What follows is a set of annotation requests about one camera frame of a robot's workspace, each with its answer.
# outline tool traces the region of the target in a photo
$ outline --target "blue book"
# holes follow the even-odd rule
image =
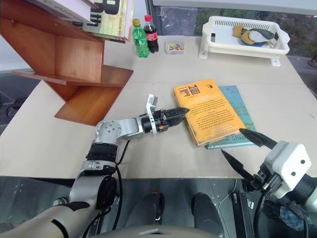
[[[256,128],[253,124],[253,121],[248,113],[246,106],[241,98],[239,90],[237,86],[222,86],[219,87],[223,95],[226,97],[228,102],[233,107],[234,111],[238,114],[241,121],[246,126],[246,129],[250,129],[256,131]],[[223,149],[227,147],[236,147],[236,146],[245,146],[245,145],[254,145],[251,141],[249,141],[244,135],[232,135],[226,137],[220,141],[209,143],[206,145],[206,149]]]

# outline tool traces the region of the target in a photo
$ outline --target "red bottle cap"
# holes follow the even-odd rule
[[[145,21],[152,21],[151,15],[145,15],[144,19],[145,19]]]

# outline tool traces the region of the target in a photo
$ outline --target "wooden shelf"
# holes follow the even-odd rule
[[[46,81],[65,100],[57,118],[96,125],[133,73],[103,65],[104,40],[26,1],[2,0],[0,23],[2,36],[34,70],[14,73]]]

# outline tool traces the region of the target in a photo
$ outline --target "orange book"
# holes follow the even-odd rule
[[[219,141],[245,128],[212,79],[174,88],[180,107],[189,108],[186,120],[197,146]]]

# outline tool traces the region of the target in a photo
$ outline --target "small plastic box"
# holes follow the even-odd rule
[[[170,46],[178,45],[180,50],[171,50]],[[168,55],[182,55],[185,52],[185,36],[167,36],[165,40],[165,51]]]

